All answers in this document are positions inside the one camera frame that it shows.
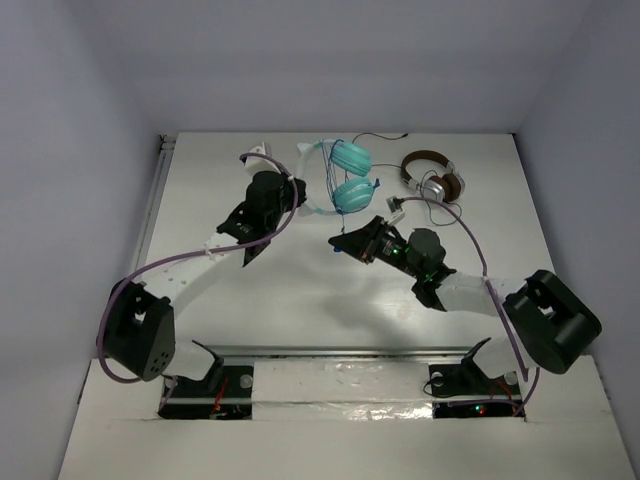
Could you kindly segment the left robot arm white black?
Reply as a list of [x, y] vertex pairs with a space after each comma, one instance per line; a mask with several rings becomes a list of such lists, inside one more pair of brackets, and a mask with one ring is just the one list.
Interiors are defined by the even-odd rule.
[[121, 384], [168, 377], [200, 394], [215, 392], [223, 358], [196, 340], [177, 341], [176, 321], [207, 289], [257, 258], [305, 200], [305, 181], [285, 168], [255, 171], [244, 200], [203, 248], [157, 260], [115, 283], [96, 340], [103, 372]]

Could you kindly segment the teal cat-ear headphones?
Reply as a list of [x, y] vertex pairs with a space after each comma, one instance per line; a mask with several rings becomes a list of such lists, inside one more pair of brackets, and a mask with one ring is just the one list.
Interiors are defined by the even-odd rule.
[[325, 189], [330, 209], [320, 207], [307, 190], [304, 205], [311, 213], [319, 215], [345, 216], [367, 208], [379, 187], [378, 180], [372, 181], [371, 154], [368, 150], [343, 139], [323, 139], [314, 143], [298, 143], [296, 178], [302, 180], [312, 155], [322, 154]]

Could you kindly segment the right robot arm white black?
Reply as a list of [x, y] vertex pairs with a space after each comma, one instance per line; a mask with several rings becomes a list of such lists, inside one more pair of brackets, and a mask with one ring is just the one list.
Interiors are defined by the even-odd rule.
[[482, 339], [458, 363], [431, 368], [425, 389], [436, 398], [486, 395], [518, 370], [564, 374], [602, 332], [597, 316], [553, 272], [523, 280], [465, 274], [446, 265], [439, 236], [427, 228], [403, 238], [377, 216], [328, 242], [363, 264], [379, 260], [411, 277], [412, 293], [428, 309], [501, 321], [505, 337]]

